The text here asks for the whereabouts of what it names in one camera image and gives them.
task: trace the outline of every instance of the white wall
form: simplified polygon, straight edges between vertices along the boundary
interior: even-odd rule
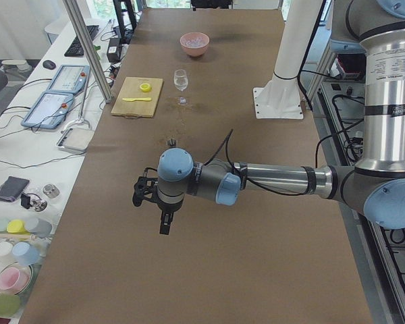
[[[234,0],[234,9],[277,9],[279,0]]]
[[[0,0],[0,59],[41,59],[50,46],[44,28],[63,12],[61,0]]]

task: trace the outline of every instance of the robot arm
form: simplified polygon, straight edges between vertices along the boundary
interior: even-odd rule
[[[160,158],[159,177],[148,178],[146,170],[134,186],[135,206],[147,200],[162,210],[161,234],[169,233],[185,194],[232,205],[243,189],[318,194],[383,227],[405,227],[405,0],[335,0],[334,10],[334,43],[347,49],[360,41],[367,52],[362,159],[354,167],[318,169],[218,160],[205,165],[169,149]]]

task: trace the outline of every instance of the table surface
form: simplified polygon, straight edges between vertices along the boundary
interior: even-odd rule
[[[94,42],[101,46],[101,50],[98,53],[101,56],[102,66],[106,69],[109,66],[106,57],[108,42],[101,42],[100,37],[102,29],[104,29],[103,32],[108,31],[111,25],[107,25],[106,22],[100,20],[87,20],[86,23],[99,24],[100,26],[100,33],[95,38]],[[85,57],[65,57],[63,55],[74,37],[74,29],[72,25],[68,23],[43,57],[43,60],[50,59],[54,61],[57,68],[55,70],[47,70],[42,66],[41,62],[31,73],[26,83],[42,78],[52,78],[61,64],[88,65]],[[93,129],[96,128],[97,122],[101,116],[102,110],[99,105],[103,101],[102,94],[99,88],[93,83],[94,81],[94,78],[90,79],[89,84],[92,88],[90,89],[84,106],[84,117],[90,121]],[[76,106],[81,102],[82,95],[76,97],[74,101],[72,107],[76,108],[70,112],[66,120],[53,131],[32,132],[30,129],[27,130],[20,124],[28,110],[19,108],[18,106],[31,107],[42,91],[47,89],[48,84],[48,81],[40,81],[23,87],[9,105],[9,107],[16,108],[5,111],[0,117],[0,160],[27,167],[52,159],[62,159],[70,156],[71,153],[59,151],[56,147],[56,143],[61,137],[60,131],[63,127],[68,122],[78,117],[79,107]],[[40,213],[36,213],[32,209],[23,209],[20,206],[20,200],[15,202],[0,201],[0,218],[26,220],[29,217],[39,217],[50,221],[53,223],[54,227],[57,226],[83,160],[84,155],[80,155],[26,169],[0,162],[0,185],[4,183],[8,176],[14,176],[30,180],[26,189],[27,192],[41,191],[45,184],[50,183],[55,184],[60,190],[60,195],[54,200],[49,200],[50,205]],[[4,266],[5,265],[0,264],[0,271]],[[18,322],[18,316],[19,314],[12,319],[12,323]]]
[[[113,92],[126,76],[163,78],[157,112],[126,119],[106,106],[21,323],[371,322],[336,202],[243,191],[226,207],[187,196],[169,236],[158,234],[157,206],[132,205],[169,138],[206,161],[233,128],[234,161],[313,164],[310,112],[254,116],[252,89],[271,78],[283,26],[275,10],[143,13]],[[178,39],[195,30],[211,43],[193,59]]]

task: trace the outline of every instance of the mounting bolt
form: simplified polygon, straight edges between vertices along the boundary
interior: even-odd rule
[[[177,146],[177,141],[174,138],[170,138],[167,141],[167,145],[171,148],[176,147]]]

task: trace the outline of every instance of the white table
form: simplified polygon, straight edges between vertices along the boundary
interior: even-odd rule
[[[101,50],[98,54],[101,57],[101,65],[106,70],[110,63],[108,63],[106,52],[108,42],[100,41],[101,35],[106,31],[110,31],[111,25],[99,20],[87,20],[86,24],[98,24],[99,33],[94,40],[94,44],[100,45]],[[34,69],[27,82],[38,80],[42,78],[52,78],[58,67],[61,64],[85,64],[88,62],[85,57],[65,57],[63,54],[69,47],[70,43],[75,37],[75,32],[70,23],[64,28],[63,32],[57,37],[57,40],[47,51],[39,65]],[[54,70],[47,70],[42,66],[42,62],[46,59],[54,61],[57,68]],[[21,89],[15,99],[10,103],[9,107],[14,106],[27,106],[31,107],[37,100],[42,91],[46,90],[49,82],[40,81],[25,86]],[[84,118],[87,119],[92,129],[95,130],[97,122],[102,114],[102,107],[104,105],[102,94],[96,86],[95,79],[92,77],[89,81],[89,96],[84,106]],[[74,106],[78,105],[82,100],[82,94],[74,100]],[[20,166],[38,165],[52,159],[62,159],[71,155],[71,153],[60,151],[56,147],[57,141],[61,137],[61,130],[69,122],[78,117],[80,105],[71,111],[66,120],[55,130],[46,132],[32,130],[24,130],[20,125],[28,110],[22,108],[13,108],[5,111],[0,117],[0,136],[9,134],[11,132],[18,132],[3,138],[0,138],[0,160],[14,163]],[[42,212],[35,212],[32,209],[26,210],[20,205],[20,199],[15,202],[1,202],[0,201],[0,218],[22,219],[25,220],[29,217],[39,217],[50,221],[53,227],[57,227],[61,213],[63,212],[66,202],[68,201],[72,187],[78,176],[78,172],[84,160],[84,155],[70,157],[46,165],[30,167],[21,169],[8,164],[0,163],[0,185],[8,178],[14,176],[18,178],[25,178],[30,180],[26,188],[26,192],[33,192],[34,190],[42,190],[45,184],[55,184],[59,190],[60,195],[54,200],[48,200],[49,206]],[[15,315],[11,323],[17,323],[22,310]]]

